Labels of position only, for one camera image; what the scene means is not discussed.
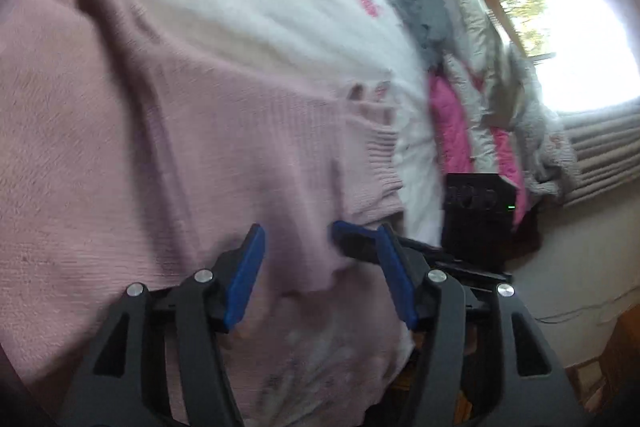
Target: metal pivot screw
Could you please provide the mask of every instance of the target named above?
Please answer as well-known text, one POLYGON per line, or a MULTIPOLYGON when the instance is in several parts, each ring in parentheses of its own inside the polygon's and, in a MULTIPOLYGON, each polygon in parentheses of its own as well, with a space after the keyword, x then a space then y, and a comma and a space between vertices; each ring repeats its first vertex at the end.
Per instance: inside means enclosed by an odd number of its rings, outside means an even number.
POLYGON ((145 290, 145 287, 139 282, 134 282, 127 287, 127 295, 129 297, 137 297, 145 290))
POLYGON ((514 290, 513 286, 511 286, 510 284, 503 282, 501 284, 498 284, 498 293, 503 297, 512 297, 513 294, 516 293, 516 290, 514 290))
POLYGON ((444 273, 442 270, 437 270, 437 269, 431 270, 427 274, 427 277, 429 278, 429 280, 435 283, 445 282, 447 280, 447 274, 444 273))
POLYGON ((213 279, 213 274, 211 270, 207 270, 206 268, 204 268, 202 270, 198 270, 193 278, 198 282, 209 282, 211 279, 213 279))

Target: pink knit sweater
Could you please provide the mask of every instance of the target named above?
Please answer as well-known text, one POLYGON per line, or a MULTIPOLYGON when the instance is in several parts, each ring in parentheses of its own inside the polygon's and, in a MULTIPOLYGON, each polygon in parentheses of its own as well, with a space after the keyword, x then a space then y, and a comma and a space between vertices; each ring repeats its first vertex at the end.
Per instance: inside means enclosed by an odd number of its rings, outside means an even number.
POLYGON ((328 86, 199 55, 127 0, 1 0, 0 343, 50 409, 128 283, 174 285, 258 222, 224 353, 241 411, 357 425, 406 353, 379 269, 327 227, 400 212, 401 184, 388 108, 328 86))

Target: pink quilted fabric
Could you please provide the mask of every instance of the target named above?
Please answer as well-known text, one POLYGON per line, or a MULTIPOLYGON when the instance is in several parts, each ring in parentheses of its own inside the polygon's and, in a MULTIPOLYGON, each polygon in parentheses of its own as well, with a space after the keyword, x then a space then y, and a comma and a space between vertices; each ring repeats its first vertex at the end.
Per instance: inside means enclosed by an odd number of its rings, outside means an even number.
POLYGON ((465 110, 444 76, 430 74, 429 106, 440 150, 440 167, 445 174, 474 171, 466 132, 465 110))

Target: tree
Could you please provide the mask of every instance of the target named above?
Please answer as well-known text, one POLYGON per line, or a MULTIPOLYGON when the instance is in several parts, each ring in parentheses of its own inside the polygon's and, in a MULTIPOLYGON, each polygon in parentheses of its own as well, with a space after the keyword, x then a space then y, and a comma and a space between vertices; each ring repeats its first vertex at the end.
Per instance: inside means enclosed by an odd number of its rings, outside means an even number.
POLYGON ((500 0, 529 57, 551 51, 549 31, 543 28, 540 17, 546 11, 546 0, 500 0))

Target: sweater sleeve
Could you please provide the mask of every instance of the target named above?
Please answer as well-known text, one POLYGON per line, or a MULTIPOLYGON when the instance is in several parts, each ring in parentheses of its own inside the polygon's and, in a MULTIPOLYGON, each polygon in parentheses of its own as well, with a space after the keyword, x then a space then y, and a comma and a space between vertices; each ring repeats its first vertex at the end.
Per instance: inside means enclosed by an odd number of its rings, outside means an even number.
POLYGON ((398 138, 392 109, 383 103, 348 100, 340 165, 344 219, 366 225, 402 212, 402 182, 393 166, 398 138))

